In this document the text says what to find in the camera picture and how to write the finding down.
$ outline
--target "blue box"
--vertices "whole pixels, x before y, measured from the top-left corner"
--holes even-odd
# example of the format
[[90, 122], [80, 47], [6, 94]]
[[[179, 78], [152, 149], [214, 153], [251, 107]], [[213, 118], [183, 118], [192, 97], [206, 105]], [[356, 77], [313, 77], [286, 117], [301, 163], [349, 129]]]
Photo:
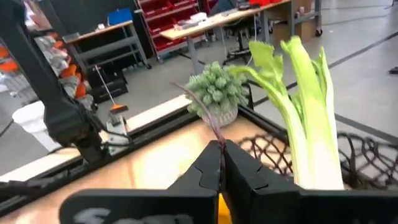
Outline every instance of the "blue box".
[[108, 15], [108, 21], [111, 26], [122, 22], [132, 21], [132, 15], [129, 8], [118, 9]]

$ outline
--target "chair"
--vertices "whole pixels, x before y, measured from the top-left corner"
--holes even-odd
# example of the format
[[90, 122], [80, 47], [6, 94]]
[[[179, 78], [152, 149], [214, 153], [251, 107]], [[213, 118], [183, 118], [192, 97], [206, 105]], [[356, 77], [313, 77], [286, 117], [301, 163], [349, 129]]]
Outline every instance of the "chair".
[[243, 37], [245, 36], [246, 40], [249, 40], [254, 33], [254, 17], [247, 17], [234, 21], [224, 26], [224, 29], [227, 31], [227, 34], [229, 33], [236, 36], [238, 49], [228, 51], [226, 56], [227, 59], [224, 60], [223, 65], [237, 59], [243, 59], [244, 63], [248, 63], [248, 58], [250, 58], [251, 53], [248, 47], [243, 47]]

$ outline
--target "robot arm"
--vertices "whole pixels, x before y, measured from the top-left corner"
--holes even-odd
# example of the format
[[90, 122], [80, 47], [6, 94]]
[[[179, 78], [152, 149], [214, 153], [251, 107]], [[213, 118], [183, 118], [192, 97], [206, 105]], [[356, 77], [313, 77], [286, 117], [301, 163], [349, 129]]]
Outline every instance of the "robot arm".
[[49, 135], [63, 146], [74, 144], [88, 162], [102, 159], [105, 152], [101, 150], [100, 127], [81, 104], [65, 93], [39, 47], [30, 38], [23, 2], [1, 1], [0, 21], [1, 42], [45, 106], [44, 122]]

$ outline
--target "yellow part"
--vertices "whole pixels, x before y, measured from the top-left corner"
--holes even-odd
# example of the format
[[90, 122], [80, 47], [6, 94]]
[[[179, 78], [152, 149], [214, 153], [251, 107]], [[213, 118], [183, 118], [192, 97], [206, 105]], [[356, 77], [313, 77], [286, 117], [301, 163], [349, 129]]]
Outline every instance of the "yellow part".
[[224, 198], [221, 194], [218, 198], [218, 224], [232, 224], [229, 209], [226, 206]]

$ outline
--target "celery stalk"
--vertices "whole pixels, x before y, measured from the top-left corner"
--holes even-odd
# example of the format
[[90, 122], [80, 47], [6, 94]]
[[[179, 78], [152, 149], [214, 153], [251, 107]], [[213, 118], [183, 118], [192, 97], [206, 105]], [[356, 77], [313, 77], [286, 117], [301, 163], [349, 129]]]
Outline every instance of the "celery stalk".
[[333, 84], [321, 49], [311, 61], [298, 37], [281, 43], [290, 55], [298, 93], [289, 98], [283, 83], [282, 56], [262, 42], [250, 42], [255, 66], [231, 67], [231, 73], [248, 73], [262, 86], [286, 123], [295, 183], [306, 189], [343, 189], [338, 155]]
[[292, 37], [288, 43], [282, 41], [281, 47], [290, 55], [297, 79], [314, 188], [344, 189], [340, 162], [335, 153], [336, 142], [333, 139], [334, 134], [331, 133], [331, 121], [326, 109], [325, 94], [322, 92], [310, 57], [299, 37]]
[[229, 72], [246, 72], [250, 74], [258, 84], [268, 92], [271, 102], [273, 102], [273, 104], [279, 109], [285, 123], [287, 124], [287, 132], [292, 153], [294, 181], [297, 185], [305, 189], [312, 189], [313, 179], [308, 166], [309, 161], [305, 133], [300, 122], [299, 114], [294, 105], [290, 102], [286, 87], [282, 82], [282, 58], [279, 56], [272, 56], [274, 49], [264, 45], [263, 43], [258, 44], [257, 42], [251, 42], [249, 47], [253, 55], [254, 63], [261, 64], [259, 60], [261, 61], [265, 59], [267, 61], [267, 65], [273, 64], [274, 67], [262, 67], [259, 73], [250, 67], [231, 67]]

